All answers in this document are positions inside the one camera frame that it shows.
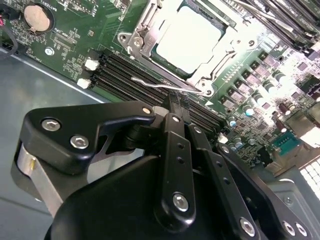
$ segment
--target black metal bracket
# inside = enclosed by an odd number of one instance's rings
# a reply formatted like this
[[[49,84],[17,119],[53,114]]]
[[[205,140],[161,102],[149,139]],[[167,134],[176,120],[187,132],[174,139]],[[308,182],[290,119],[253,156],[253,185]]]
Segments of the black metal bracket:
[[[206,236],[209,236],[217,225],[220,226],[218,235],[224,239],[312,239],[301,220],[227,145],[219,143],[212,150],[204,131],[190,124],[187,113],[181,112],[178,105],[170,99],[168,102],[171,112],[153,110],[155,108],[143,102],[133,101],[42,108],[25,116],[13,165],[30,177],[47,206],[49,200],[52,202],[50,196],[58,199],[58,203],[54,202],[55,207],[48,206],[58,216],[53,222],[51,236],[61,237],[56,228],[60,229],[62,222],[72,219],[76,219],[70,223],[72,231],[81,232],[77,236],[84,236],[87,234],[84,231],[91,229],[97,231],[93,236],[105,236],[106,231],[110,231],[108,227],[97,228],[91,224],[92,216],[84,217],[88,214],[81,215],[77,210],[88,208],[83,205],[89,202],[97,211],[105,210],[104,201],[95,198],[95,195],[101,195],[114,205],[121,202],[128,211],[123,213],[125,216],[129,212],[143,219],[147,216],[147,225],[139,227],[144,239],[149,239],[148,227],[159,230],[150,218],[150,212],[161,229],[175,233],[170,239],[180,239],[180,234],[184,233],[193,236],[199,229],[206,229]],[[82,136],[82,139],[80,137],[75,143],[72,141],[74,136]],[[82,186],[86,184],[83,179],[92,161],[127,154],[135,148],[145,149],[144,157],[118,169],[115,174],[106,175],[97,183]],[[39,173],[45,176],[45,181],[39,179]],[[130,176],[128,180],[124,178],[126,175]],[[67,180],[69,184],[61,184],[59,179]],[[150,179],[151,183],[145,185],[145,179]],[[134,186],[132,181],[137,181],[137,185]],[[48,195],[48,188],[43,189],[44,185],[53,186],[54,195],[50,192]],[[133,186],[139,188],[136,189],[137,196],[124,193],[128,191],[126,188]],[[204,192],[210,200],[203,200]],[[145,208],[141,206],[146,194],[152,194],[154,198],[152,208],[149,200]],[[198,204],[199,201],[212,202],[214,207],[206,210]],[[213,224],[204,217],[207,215],[211,221],[215,218],[219,221]],[[106,221],[106,214],[97,214],[96,217],[95,222]],[[121,221],[131,223],[129,219]]]
[[[155,118],[141,101],[40,108],[24,117],[20,141],[30,154],[62,173],[80,174],[97,153],[99,137],[134,124],[150,125]],[[74,136],[79,136],[78,148],[71,144]]]

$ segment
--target capacitor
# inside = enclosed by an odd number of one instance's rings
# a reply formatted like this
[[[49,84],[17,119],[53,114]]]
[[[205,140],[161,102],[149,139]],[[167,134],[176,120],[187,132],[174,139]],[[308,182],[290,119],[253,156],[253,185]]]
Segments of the capacitor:
[[[245,105],[242,108],[242,110],[243,110],[244,114],[247,116],[252,116],[253,114],[255,114],[254,109],[250,105]]]
[[[313,98],[317,103],[320,102],[320,93],[315,92],[315,93],[312,95],[312,98]]]
[[[275,125],[281,133],[285,133],[287,131],[287,128],[282,121],[276,120]]]
[[[235,138],[233,142],[234,142],[234,146],[237,149],[241,148],[244,145],[240,137]]]
[[[280,104],[278,105],[278,108],[279,108],[280,111],[281,111],[284,115],[286,115],[286,116],[288,116],[288,115],[291,114],[290,109],[289,109],[284,103],[280,103]]]
[[[258,93],[256,95],[253,96],[253,99],[256,101],[257,104],[259,104],[260,106],[263,106],[266,103],[266,100],[264,99],[264,97]]]
[[[290,78],[284,75],[282,72],[277,73],[274,78],[281,84],[281,85],[286,85],[290,83]]]
[[[237,148],[233,143],[230,143],[229,147],[231,148],[232,151],[234,151],[234,152],[237,151]]]
[[[264,85],[264,88],[269,94],[275,94],[277,92],[277,88],[272,83],[267,83]]]
[[[236,118],[234,116],[230,116],[228,118],[229,126],[234,128],[237,125]]]
[[[253,138],[248,140],[248,144],[250,145],[255,145],[256,144],[256,140],[254,140]]]

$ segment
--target black ram slot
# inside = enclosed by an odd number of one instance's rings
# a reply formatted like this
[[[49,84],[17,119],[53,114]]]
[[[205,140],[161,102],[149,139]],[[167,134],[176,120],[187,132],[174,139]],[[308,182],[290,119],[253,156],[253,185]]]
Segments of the black ram slot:
[[[102,77],[99,79],[97,86],[109,93],[116,95],[119,99],[123,101],[139,100],[137,97],[131,94],[128,94],[126,92],[123,92],[118,87],[111,84],[107,79]]]
[[[317,15],[315,15],[312,11],[310,11],[309,6],[305,4],[305,2],[301,0],[289,0],[290,4],[292,4],[296,9],[298,9],[303,16],[308,18],[311,24],[315,24],[318,21]]]
[[[259,9],[259,6],[255,4],[253,0],[246,0],[246,2],[255,8]],[[287,31],[283,31],[279,26],[272,23],[271,21],[268,21],[266,18],[260,16],[255,11],[252,11],[250,9],[247,9],[257,20],[259,20],[261,23],[263,23],[268,29],[270,29],[278,38],[280,38],[286,45],[290,46],[291,48],[303,52],[302,49],[304,49],[304,44],[301,42],[298,42],[296,38],[291,35]]]
[[[296,20],[296,16],[294,16],[289,9],[287,9],[284,5],[279,3],[277,0],[271,0],[273,4],[275,4],[282,12],[284,15],[287,15],[291,20],[293,20],[298,26],[300,26],[301,29],[305,31],[311,31],[309,28],[307,28],[305,25],[300,23],[299,21]],[[286,4],[291,8],[291,11],[294,11],[297,15],[299,15],[299,11],[289,2],[286,2]],[[305,22],[310,22],[308,19],[305,18],[305,16],[300,15],[300,18],[303,18]]]
[[[284,23],[287,23],[290,27],[294,29],[294,33],[296,37],[305,37],[305,29],[301,28],[299,25],[296,24],[295,21],[293,21],[290,17],[288,17],[286,14],[284,14],[272,1],[265,0],[264,4],[269,7],[270,12],[278,19],[281,20]]]
[[[103,85],[116,89],[117,90],[116,92],[111,91],[111,93],[114,95],[121,93],[121,96],[119,95],[117,97],[119,97],[124,101],[140,100],[152,106],[158,105],[161,102],[160,99],[151,98],[148,94],[141,94],[134,87],[128,86],[124,82],[121,82],[118,79],[114,78],[112,75],[103,74],[99,78],[99,80],[100,81],[98,82],[98,87],[100,87],[102,82]]]
[[[112,81],[114,85],[120,86],[121,90],[126,93],[135,93],[139,99],[153,99],[155,102],[161,103],[161,99],[165,99],[164,96],[157,96],[153,89],[144,89],[141,90],[140,86],[135,83],[134,81],[128,81],[125,78],[122,78],[121,75],[117,74],[116,72],[112,71],[111,69],[104,68],[103,72],[101,73],[102,77],[109,78],[109,81]]]
[[[166,88],[152,88],[132,81],[131,77],[143,79],[146,83],[159,84],[159,80],[139,69],[123,58],[109,53],[103,56],[102,66],[96,71],[96,85],[116,97],[124,100],[140,100],[151,106],[159,106],[169,93]],[[224,120],[205,109],[198,103],[190,101],[189,114],[192,122],[208,133],[213,129],[219,131],[224,127]]]
[[[155,98],[155,99],[164,99],[165,96],[158,91],[158,89],[153,88],[150,89],[150,87],[144,86],[138,82],[132,81],[131,80],[131,76],[127,75],[125,72],[121,72],[120,70],[114,68],[111,65],[108,65],[106,67],[103,68],[103,72],[104,73],[108,73],[109,75],[115,77],[118,79],[118,81],[121,81],[124,83],[124,86],[128,86],[127,90],[130,91],[131,88],[134,88],[139,94],[146,94],[148,92],[151,92],[152,95],[150,95],[150,98]]]
[[[128,73],[128,75],[138,77],[140,79],[143,79],[146,83],[150,84],[159,84],[159,81],[155,79],[153,76],[149,75],[148,73],[141,70],[141,72],[137,71],[137,68],[130,64],[129,62],[125,61],[121,57],[118,57],[116,55],[111,55],[108,59],[109,63],[112,63],[114,66],[117,66],[117,68],[122,71],[125,71]],[[169,93],[169,90],[166,88],[162,88],[161,90],[155,88],[156,90],[164,93],[167,95]],[[198,103],[191,101],[190,102],[191,110],[196,109],[195,113],[199,114],[202,118],[206,118],[209,122],[215,123],[215,122],[221,122],[221,119],[218,118],[216,115],[214,115],[211,111],[207,110],[203,106],[200,106]]]

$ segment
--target green circuit board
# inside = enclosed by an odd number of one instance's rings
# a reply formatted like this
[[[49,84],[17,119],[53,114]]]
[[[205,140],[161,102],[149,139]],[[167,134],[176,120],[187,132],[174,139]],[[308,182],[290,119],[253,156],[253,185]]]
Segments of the green circuit board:
[[[55,17],[54,30],[41,35],[29,31],[23,19],[6,21],[19,43],[28,46],[27,55],[36,61],[77,80],[88,49],[105,48],[122,51],[118,32],[132,32],[148,0],[134,0],[125,11],[110,0],[48,0],[38,1],[47,6]],[[30,0],[9,0],[9,6],[23,10]],[[50,47],[54,55],[47,55]]]
[[[118,56],[132,63],[148,74],[162,81],[162,76],[152,71],[136,60],[129,58],[126,50],[117,40],[120,32],[131,33],[144,11],[148,0],[128,0],[126,4],[121,4],[120,0],[42,0],[39,3],[48,7],[55,18],[54,29],[46,34],[32,34],[26,26],[23,16],[20,19],[5,21],[15,34],[17,41],[27,46],[26,55],[30,58],[42,63],[48,68],[68,77],[73,81],[77,81],[83,72],[83,65],[87,59],[89,49],[98,51],[110,50]],[[188,6],[192,1],[186,1],[184,4]],[[203,1],[207,3],[214,11],[215,6],[211,1]],[[241,7],[236,5],[232,0],[225,1],[230,8],[236,11],[241,17],[245,18],[249,14]],[[30,0],[5,0],[5,4],[16,10],[23,9],[33,1]],[[320,9],[313,3],[308,1],[306,4],[310,8],[315,9],[315,13],[320,18]],[[234,22],[228,19],[223,12],[219,13],[232,26]],[[249,51],[237,55],[229,66],[227,66],[218,78],[213,82],[212,87],[215,93],[211,97],[198,96],[189,94],[189,98],[204,108],[210,110],[212,114],[218,115],[223,119],[234,116],[237,119],[237,127],[228,133],[229,143],[235,138],[240,137],[243,146],[237,152],[246,162],[250,161],[257,154],[257,150],[262,146],[267,146],[269,150],[273,150],[273,142],[282,135],[271,120],[273,112],[279,103],[293,105],[294,110],[291,114],[299,110],[309,108],[315,101],[302,92],[298,86],[305,79],[312,75],[320,78],[320,60],[309,60],[301,53],[295,52],[287,46],[285,42],[269,31],[265,26],[258,23],[255,19],[251,21],[260,27],[260,31],[256,36],[256,47]],[[303,19],[298,19],[300,24],[305,24]],[[317,28],[310,26],[312,31],[318,32]],[[46,54],[46,49],[51,48],[54,54]],[[263,53],[269,54],[275,59],[272,65],[265,65],[259,56]],[[243,76],[245,71],[253,73],[251,65],[257,62],[265,66],[271,75],[261,75],[259,84],[246,82]],[[303,70],[298,69],[302,63],[307,65]],[[295,85],[290,89],[283,89],[273,78],[273,73],[277,71],[284,72],[289,76]],[[232,107],[226,107],[222,103],[222,99],[227,96],[230,89],[235,87],[236,81],[241,80],[247,83],[252,92],[244,93],[244,98],[235,102]],[[270,107],[268,109],[261,108],[253,101],[252,95],[263,88],[265,83],[273,83],[281,94],[277,94],[267,98]],[[116,102],[120,99],[107,92],[99,86],[95,86],[93,91]],[[246,116],[243,106],[250,103],[254,106],[255,115]],[[290,116],[283,116],[285,121]]]

